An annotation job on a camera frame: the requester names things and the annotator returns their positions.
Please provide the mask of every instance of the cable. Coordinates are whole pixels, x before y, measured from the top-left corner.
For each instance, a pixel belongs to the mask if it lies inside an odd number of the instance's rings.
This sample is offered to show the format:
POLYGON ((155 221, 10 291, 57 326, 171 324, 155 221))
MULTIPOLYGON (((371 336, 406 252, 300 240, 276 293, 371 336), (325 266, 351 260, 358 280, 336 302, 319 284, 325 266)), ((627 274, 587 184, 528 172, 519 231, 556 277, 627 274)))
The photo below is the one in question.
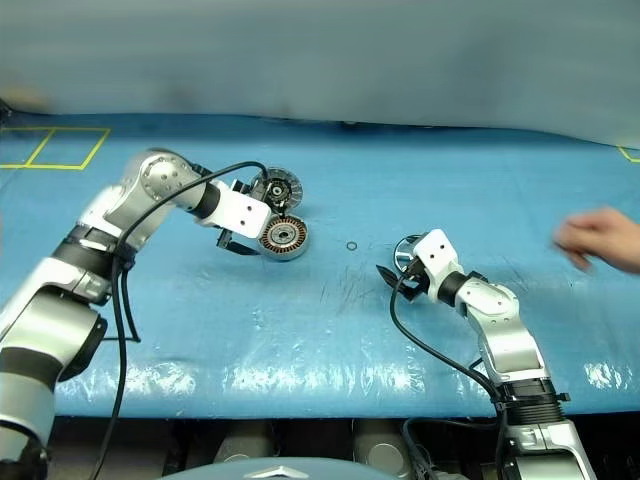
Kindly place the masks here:
POLYGON ((475 360, 471 365, 469 365, 469 370, 473 370, 474 368, 476 368, 481 363, 482 363, 482 358, 479 358, 479 359, 475 360))
POLYGON ((492 422, 492 423, 461 422, 458 420, 451 420, 448 418, 412 418, 411 420, 413 422, 436 423, 439 425, 448 425, 450 427, 468 428, 470 430, 495 430, 500 426, 499 422, 492 422))
POLYGON ((96 480, 102 470, 105 458, 107 457, 107 450, 109 449, 109 443, 111 436, 113 435, 113 429, 116 426, 118 415, 120 414, 120 405, 122 405, 122 398, 124 396, 124 386, 127 377, 127 342, 124 337, 124 323, 122 321, 122 311, 120 310, 120 295, 118 292, 118 276, 122 271, 122 265, 119 258, 114 258, 111 268, 111 297, 113 302, 113 313, 115 315, 116 330, 118 331, 118 354, 120 357, 120 372, 118 374, 118 387, 116 389, 116 397, 113 401, 113 410, 111 411, 111 418, 107 425, 104 437, 102 438, 102 444, 100 445, 100 452, 98 453, 98 460, 96 461, 93 471, 89 476, 90 480, 96 480))
POLYGON ((418 448, 418 444, 416 443, 415 439, 413 438, 413 435, 411 434, 410 427, 414 421, 415 421, 414 418, 408 418, 403 422, 402 437, 404 438, 405 443, 409 447, 409 451, 413 455, 415 462, 420 467, 422 467, 424 472, 427 474, 427 478, 429 480, 437 480, 438 477, 436 477, 436 474, 433 471, 433 468, 432 468, 433 462, 431 460, 431 456, 429 455, 429 452, 427 451, 426 448, 423 447, 424 451, 426 452, 426 455, 423 454, 418 448))
POLYGON ((498 442, 496 443, 496 473, 498 474, 498 480, 504 479, 502 467, 504 465, 504 438, 507 434, 507 412, 503 410, 500 413, 500 430, 498 430, 498 442))
POLYGON ((467 377, 469 377, 474 382, 478 383, 478 385, 480 385, 489 394, 489 397, 491 398, 492 401, 494 399, 498 398, 499 397, 498 390, 489 381, 489 379, 487 377, 482 375, 480 372, 476 372, 474 370, 469 370, 467 367, 459 364, 458 362, 456 362, 455 360, 452 360, 451 358, 447 357, 443 353, 440 353, 435 348, 427 345, 422 340, 420 340, 418 337, 416 337, 413 333, 411 333, 400 322, 400 320, 398 319, 398 315, 396 314, 396 299, 398 298, 398 291, 400 290, 400 286, 402 285, 404 280, 406 280, 406 276, 407 276, 406 272, 408 270, 410 270, 410 269, 407 268, 404 272, 402 272, 402 274, 400 275, 400 278, 398 278, 398 281, 396 282, 395 286, 393 287, 393 292, 391 293, 391 300, 389 302, 389 313, 391 314, 391 320, 393 320, 394 325, 398 328, 398 330, 400 330, 400 332, 405 337, 407 337, 409 340, 411 340, 414 344, 416 344, 422 350, 424 350, 428 354, 436 357, 438 360, 446 363, 450 367, 456 369, 457 371, 459 371, 463 375, 466 375, 467 377))
POLYGON ((96 480, 98 478, 98 475, 100 474, 100 470, 102 470, 102 466, 104 465, 104 461, 107 456, 107 451, 109 449, 109 443, 111 442, 111 437, 113 435, 113 430, 118 420, 118 416, 120 415, 120 406, 122 405, 122 399, 124 397, 124 387, 127 379, 126 378, 127 377, 127 343, 126 343, 125 332, 124 332, 124 322, 122 319, 122 305, 120 302, 120 292, 118 290, 118 277, 120 277, 121 274, 123 277, 122 293, 126 297, 124 302, 124 309, 127 315, 127 321, 129 322, 129 327, 130 328, 133 327, 131 330, 132 336, 134 338, 139 339, 137 331, 135 330, 133 315, 131 314, 131 305, 128 298, 129 290, 127 288, 127 279, 128 279, 127 272, 130 269, 130 265, 123 263, 123 262, 127 262, 127 260, 125 260, 125 256, 122 255, 122 252, 124 250, 124 245, 127 239, 131 236, 133 231, 136 228, 138 228, 138 226, 142 222, 144 222, 151 214, 153 214, 153 212, 155 212, 157 209, 159 209, 166 203, 173 200, 178 195, 182 195, 184 192, 194 187, 197 187, 198 185, 201 185, 203 183, 207 183, 208 181, 213 180, 214 178, 217 178, 227 173, 240 170, 242 168, 247 168, 247 167, 257 167, 262 171, 262 176, 264 177, 265 180, 269 178, 269 171, 267 170, 267 167, 265 167, 262 163, 253 162, 253 161, 236 163, 234 165, 223 168, 216 172, 209 173, 207 175, 204 175, 203 177, 200 177, 197 180, 194 180, 193 182, 188 183, 184 187, 179 188, 175 192, 171 193, 170 195, 167 195, 162 200, 158 201, 157 203, 149 207, 147 210, 145 210, 142 213, 142 215, 140 215, 140 217, 135 222, 133 222, 120 235, 120 238, 118 239, 118 242, 116 243, 116 246, 114 249, 114 259, 113 259, 113 264, 111 268, 111 297, 112 297, 112 303, 113 303, 113 314, 115 317, 116 330, 118 334, 117 338, 118 338, 118 353, 119 353, 119 359, 120 359, 120 372, 118 375, 118 386, 116 388, 116 396, 113 401, 113 409, 111 411, 111 417, 109 419, 109 424, 107 425, 107 430, 105 431, 104 437, 102 439, 100 452, 98 454, 98 460, 96 461, 96 464, 93 467, 93 471, 91 472, 91 475, 89 476, 90 480, 96 480))
POLYGON ((140 343, 140 335, 136 330, 136 324, 133 321, 133 314, 131 313, 131 302, 129 300, 129 269, 125 269, 120 277, 120 289, 122 290, 122 305, 124 306, 124 314, 127 317, 127 324, 129 325, 129 331, 131 332, 131 340, 140 343))

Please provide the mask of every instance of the plastic sheet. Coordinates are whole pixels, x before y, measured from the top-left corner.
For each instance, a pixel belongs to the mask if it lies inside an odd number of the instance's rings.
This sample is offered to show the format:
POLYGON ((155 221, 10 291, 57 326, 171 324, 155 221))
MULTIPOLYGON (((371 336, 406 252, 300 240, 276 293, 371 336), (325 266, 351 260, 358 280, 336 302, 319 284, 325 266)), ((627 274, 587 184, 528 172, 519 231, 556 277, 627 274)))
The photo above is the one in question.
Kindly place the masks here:
MULTIPOLYGON (((217 231, 178 211, 138 255, 130 290, 143 342, 129 344, 125 416, 491 415, 479 387, 408 343, 388 316, 390 291, 375 265, 391 264, 402 236, 435 227, 467 269, 518 295, 557 389, 572 396, 567 411, 637 408, 638 280, 603 265, 584 275, 550 246, 570 212, 610 204, 640 218, 640 166, 613 147, 519 131, 208 116, 12 121, 112 131, 82 171, 0 170, 1 299, 149 146, 210 168, 257 159, 303 183, 297 214, 311 243, 292 262, 222 251, 217 231)), ((35 162, 76 161, 83 135, 54 136, 35 162)), ((28 154, 26 138, 2 133, 0 164, 28 154)), ((448 307, 422 298, 399 313, 460 362, 477 357, 472 329, 448 307)), ((105 342, 85 373, 58 387, 59 413, 107 415, 117 372, 116 345, 105 342)))

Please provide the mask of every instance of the circular metal part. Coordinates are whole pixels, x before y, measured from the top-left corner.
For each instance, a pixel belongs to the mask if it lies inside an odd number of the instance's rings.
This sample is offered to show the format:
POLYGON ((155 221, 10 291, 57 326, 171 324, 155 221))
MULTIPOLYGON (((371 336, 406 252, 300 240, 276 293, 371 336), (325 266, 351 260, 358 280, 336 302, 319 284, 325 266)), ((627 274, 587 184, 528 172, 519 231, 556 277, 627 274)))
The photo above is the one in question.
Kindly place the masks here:
POLYGON ((260 237, 262 253, 276 260, 293 260, 304 253, 309 233, 302 220, 294 216, 273 216, 260 237))
POLYGON ((400 272, 404 272, 413 260, 413 245, 420 235, 407 235, 396 244, 393 250, 393 264, 400 272))
MULTIPOLYGON (((269 190, 265 202, 271 207, 281 209, 295 208, 302 201, 302 184, 298 177, 284 168, 272 167, 269 171, 269 190)), ((261 182, 260 175, 253 179, 253 184, 261 182)))

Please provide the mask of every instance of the human hand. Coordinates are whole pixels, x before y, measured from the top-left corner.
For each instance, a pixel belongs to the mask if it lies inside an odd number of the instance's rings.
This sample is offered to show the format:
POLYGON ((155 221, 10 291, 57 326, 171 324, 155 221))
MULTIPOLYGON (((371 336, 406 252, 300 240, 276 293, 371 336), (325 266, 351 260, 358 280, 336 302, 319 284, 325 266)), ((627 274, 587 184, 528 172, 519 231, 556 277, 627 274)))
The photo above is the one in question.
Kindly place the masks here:
POLYGON ((640 273, 640 225, 613 208, 573 215, 558 228, 554 243, 580 270, 589 257, 629 273, 640 273))

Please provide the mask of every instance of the finger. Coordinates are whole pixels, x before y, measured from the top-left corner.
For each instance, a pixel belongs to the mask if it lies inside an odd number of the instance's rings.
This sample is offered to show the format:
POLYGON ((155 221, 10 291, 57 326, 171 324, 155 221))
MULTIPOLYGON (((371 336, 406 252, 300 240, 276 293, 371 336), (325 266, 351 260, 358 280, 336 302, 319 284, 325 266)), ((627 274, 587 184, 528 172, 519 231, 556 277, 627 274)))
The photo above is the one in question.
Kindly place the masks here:
POLYGON ((566 254, 576 268, 585 272, 591 268, 591 262, 584 255, 576 252, 566 252, 566 254))
POLYGON ((557 230, 553 240, 563 250, 579 254, 600 255, 601 250, 606 247, 606 241, 602 234, 595 230, 586 230, 570 225, 557 230))
POLYGON ((578 228, 604 229, 611 226, 618 217, 619 212, 612 208, 601 208, 591 212, 571 215, 567 218, 567 224, 578 228))

